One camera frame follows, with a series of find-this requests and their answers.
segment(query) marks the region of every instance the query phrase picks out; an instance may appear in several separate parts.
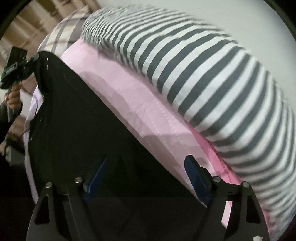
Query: silver screw head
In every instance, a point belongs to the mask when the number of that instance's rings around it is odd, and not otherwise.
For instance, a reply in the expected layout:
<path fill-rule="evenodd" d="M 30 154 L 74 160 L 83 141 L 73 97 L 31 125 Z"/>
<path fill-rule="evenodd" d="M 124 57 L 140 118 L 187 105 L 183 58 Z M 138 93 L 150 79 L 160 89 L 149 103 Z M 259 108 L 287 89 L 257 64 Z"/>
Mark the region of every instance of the silver screw head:
<path fill-rule="evenodd" d="M 248 182 L 243 182 L 242 185 L 243 185 L 245 188 L 250 187 L 250 184 L 249 184 Z"/>
<path fill-rule="evenodd" d="M 213 181 L 216 182 L 216 183 L 219 183 L 221 182 L 221 178 L 220 177 L 213 177 Z"/>
<path fill-rule="evenodd" d="M 45 184 L 45 187 L 46 188 L 51 188 L 52 187 L 52 183 L 51 182 L 48 182 L 47 184 Z"/>
<path fill-rule="evenodd" d="M 82 182 L 82 178 L 81 177 L 77 177 L 77 178 L 75 178 L 74 182 L 81 183 Z"/>

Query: plaid pillow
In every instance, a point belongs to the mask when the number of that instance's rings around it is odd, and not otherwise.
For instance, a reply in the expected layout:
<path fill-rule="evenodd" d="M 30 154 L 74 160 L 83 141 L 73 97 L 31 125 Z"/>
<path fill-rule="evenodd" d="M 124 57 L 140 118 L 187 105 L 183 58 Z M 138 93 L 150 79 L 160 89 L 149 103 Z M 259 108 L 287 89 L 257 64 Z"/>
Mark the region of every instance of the plaid pillow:
<path fill-rule="evenodd" d="M 88 6 L 71 13 L 46 36 L 38 51 L 49 51 L 60 57 L 80 38 L 82 25 L 89 15 Z"/>

